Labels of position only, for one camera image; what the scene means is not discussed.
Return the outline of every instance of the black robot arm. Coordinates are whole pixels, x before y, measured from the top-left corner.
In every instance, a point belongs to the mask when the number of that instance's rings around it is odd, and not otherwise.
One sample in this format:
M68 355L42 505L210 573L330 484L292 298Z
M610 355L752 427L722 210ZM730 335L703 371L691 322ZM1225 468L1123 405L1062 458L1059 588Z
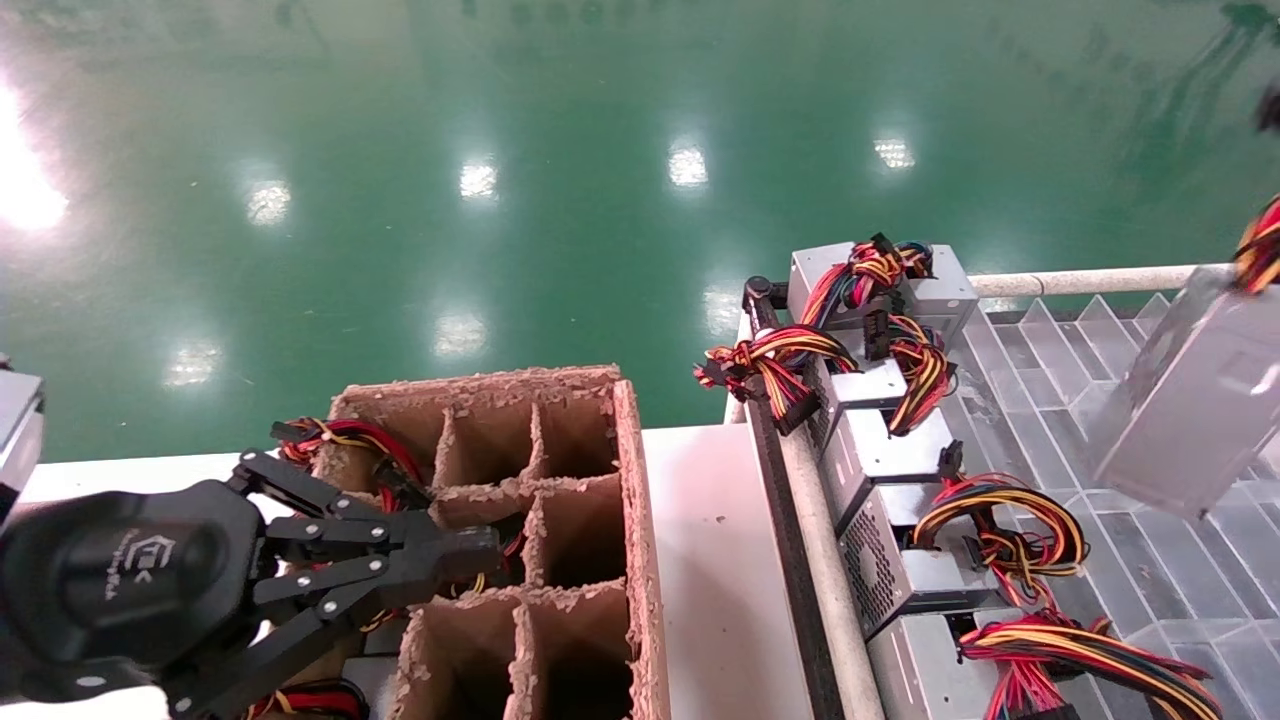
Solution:
M251 493L297 515L264 525ZM250 450L225 483L13 519L0 537L0 694L67 702L156 684L174 719L236 717L383 610L500 565L492 528L381 512ZM264 620L275 629L252 643Z

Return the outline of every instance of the metal pipe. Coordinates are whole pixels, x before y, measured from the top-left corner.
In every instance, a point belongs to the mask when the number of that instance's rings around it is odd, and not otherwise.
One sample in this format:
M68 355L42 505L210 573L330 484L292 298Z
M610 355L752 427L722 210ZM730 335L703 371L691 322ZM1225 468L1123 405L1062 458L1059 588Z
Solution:
M978 297L1025 297L1041 295L1093 295L1096 292L1157 292L1187 284L1201 265L1152 268L1106 268L1050 273L969 275ZM1228 264L1213 265L1226 268Z
M778 327L777 314L768 299L771 287L769 281L762 277L750 278L744 286L742 310L748 319L745 332L749 337L754 337L756 331ZM754 387L762 386L763 383L754 383ZM764 410L767 404L751 402L751 406L746 411L748 423L768 424L769 418ZM763 430L771 436L774 433L772 427ZM849 589L844 560L840 548L836 547L831 511L827 509L822 480L818 477L817 451L809 442L809 433L804 427L788 436L773 437L777 438L782 465L786 468L786 480L790 486L787 495L794 503L804 557L809 565L809 580L822 620L822 632L831 652L831 669L836 678L844 717L884 720L876 674L867 655L861 626L858 624L858 606Z

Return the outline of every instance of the white countertop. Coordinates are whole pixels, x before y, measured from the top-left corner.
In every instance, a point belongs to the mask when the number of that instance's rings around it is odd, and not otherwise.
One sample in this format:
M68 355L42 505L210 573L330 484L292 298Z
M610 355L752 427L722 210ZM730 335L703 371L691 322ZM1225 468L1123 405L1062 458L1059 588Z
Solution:
M658 539L673 720L813 717L759 461L746 425L644 430ZM225 478L238 455L41 465L23 502L104 491L169 492ZM283 506L256 498L269 519ZM0 720L168 716L134 688L67 705L0 707Z

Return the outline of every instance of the power supply unit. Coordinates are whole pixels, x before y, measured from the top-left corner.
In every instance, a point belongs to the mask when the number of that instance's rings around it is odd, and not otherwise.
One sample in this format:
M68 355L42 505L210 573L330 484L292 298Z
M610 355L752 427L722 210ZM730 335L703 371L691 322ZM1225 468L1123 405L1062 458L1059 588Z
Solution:
M1280 287L1198 268L1088 428L1094 480L1203 516L1280 425Z
M933 277L906 281L906 309L918 323L938 333L946 350L978 309L978 291L951 246L932 247Z
M861 334L856 332L831 333L847 348L858 347ZM860 361L861 372L838 373L828 363L809 363L804 369L804 384L814 391L822 409L809 419L809 433L818 452L827 448L836 418L845 410L892 409L906 393L906 378L893 360Z
M978 293L969 282L969 275L955 252L947 245L932 245L933 278L906 281L902 283L902 296L908 313L922 324L938 332L942 342L950 347L960 328L978 307ZM813 286L831 269L849 261L851 242L824 245L797 250L791 255L791 277L787 283L787 307L792 315L799 314L813 292ZM831 318L823 325L827 332L860 329L861 315L837 304ZM846 347L861 345L859 338Z
M972 527L943 527L934 539L938 550L904 550L940 489L928 483L876 486L840 536L864 637L876 637L901 615L1001 603L995 577L964 541Z
M837 536L873 487L940 482L938 456L952 441L942 411L933 410L902 437L888 434L887 413L844 410L835 419L819 466Z
M886 720L983 720L1001 667L957 662L956 638L970 626L1020 615L991 610L893 619L867 643ZM964 626L957 621L965 621Z

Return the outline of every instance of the silver power supply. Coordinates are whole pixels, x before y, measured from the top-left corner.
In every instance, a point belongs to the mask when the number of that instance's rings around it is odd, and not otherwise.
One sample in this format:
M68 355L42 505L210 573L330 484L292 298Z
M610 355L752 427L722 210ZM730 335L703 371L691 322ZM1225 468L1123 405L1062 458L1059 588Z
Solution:
M847 374L819 368L815 374L805 382L818 388L823 410L809 429L820 450L818 466L837 536L872 487L938 482L938 455L952 439L940 410L904 437L888 433L887 415L906 391L896 363L884 360L868 365L864 373Z
M876 486L840 536L864 637L876 637L901 615L1001 605L995 577L964 542L974 533L972 525L945 525L934 539L938 550L902 550L906 533L940 489L925 483Z
M852 247L851 242L841 242L796 250L791 255L787 309L791 310L792 316L800 314L813 292L813 286L832 265L849 261ZM960 260L951 251L951 246L932 245L931 247L933 250L934 277L906 281L902 286L902 296L906 301L908 314L937 331L943 345L950 347L951 341L978 307L978 293L974 291L973 283L969 282L969 275L965 274ZM860 329L861 327L863 319L858 313L846 309L844 304L837 304L822 329L832 332ZM856 343L846 347L854 350L854 347L860 346L861 340L859 338Z
M1187 519L1207 512L1280 427L1280 288L1198 268L1088 428L1100 483Z

